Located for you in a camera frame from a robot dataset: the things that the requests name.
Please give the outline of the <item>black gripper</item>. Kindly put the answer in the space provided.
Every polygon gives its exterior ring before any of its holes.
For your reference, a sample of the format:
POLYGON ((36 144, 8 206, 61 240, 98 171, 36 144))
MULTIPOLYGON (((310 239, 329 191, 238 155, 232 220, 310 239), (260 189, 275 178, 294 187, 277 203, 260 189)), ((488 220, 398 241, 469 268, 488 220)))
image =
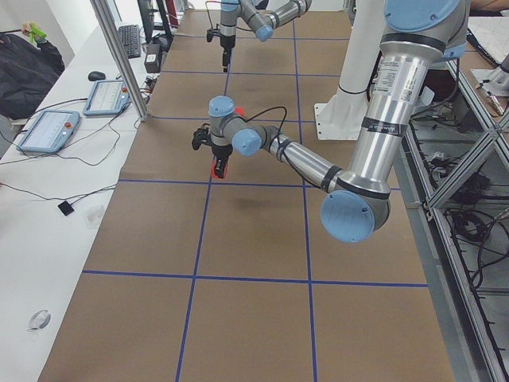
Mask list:
POLYGON ((216 157, 214 161, 214 177, 226 177, 228 159, 232 154, 232 145, 212 144, 212 153, 216 157))
POLYGON ((231 63, 231 49, 235 47, 235 35, 220 35, 220 46, 223 48, 222 67, 227 72, 231 63))

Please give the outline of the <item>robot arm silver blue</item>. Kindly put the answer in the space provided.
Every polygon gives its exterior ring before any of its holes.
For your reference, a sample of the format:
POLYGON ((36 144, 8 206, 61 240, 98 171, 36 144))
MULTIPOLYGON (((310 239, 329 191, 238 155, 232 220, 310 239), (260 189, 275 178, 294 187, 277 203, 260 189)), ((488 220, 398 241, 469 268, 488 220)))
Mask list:
POLYGON ((292 0, 276 10, 263 13, 257 10, 254 1, 226 1, 221 5, 219 38, 223 48, 223 71, 231 62, 231 52, 235 47, 237 20, 242 18, 249 29, 261 41, 267 41, 274 31, 295 18, 303 16, 311 8, 312 0, 292 0))
POLYGON ((231 98, 218 95, 208 106, 205 139, 216 156, 213 173, 224 176, 233 152, 248 157, 266 150, 326 192, 321 223, 332 237, 345 243, 366 240, 390 214, 387 179, 429 67, 463 54, 469 10, 467 1, 385 2, 379 78, 347 169, 277 127, 248 123, 231 98))

